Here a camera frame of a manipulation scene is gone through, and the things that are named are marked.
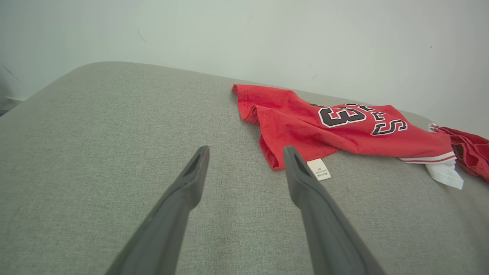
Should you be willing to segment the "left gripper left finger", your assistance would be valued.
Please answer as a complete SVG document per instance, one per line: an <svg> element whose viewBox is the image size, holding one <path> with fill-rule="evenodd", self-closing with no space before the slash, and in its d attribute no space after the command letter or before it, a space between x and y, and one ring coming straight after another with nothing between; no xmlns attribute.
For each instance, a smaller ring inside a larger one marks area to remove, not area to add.
<svg viewBox="0 0 489 275"><path fill-rule="evenodd" d="M210 149L201 146L165 191L107 275L173 275L189 214L201 201Z"/></svg>

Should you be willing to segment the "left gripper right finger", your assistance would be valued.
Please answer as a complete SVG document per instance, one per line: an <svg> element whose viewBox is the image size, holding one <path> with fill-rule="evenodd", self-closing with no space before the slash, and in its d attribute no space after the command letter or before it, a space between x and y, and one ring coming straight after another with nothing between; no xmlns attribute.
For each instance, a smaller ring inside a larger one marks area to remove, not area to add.
<svg viewBox="0 0 489 275"><path fill-rule="evenodd" d="M283 149L287 184L300 209L316 275L384 275L335 200L317 180L299 152Z"/></svg>

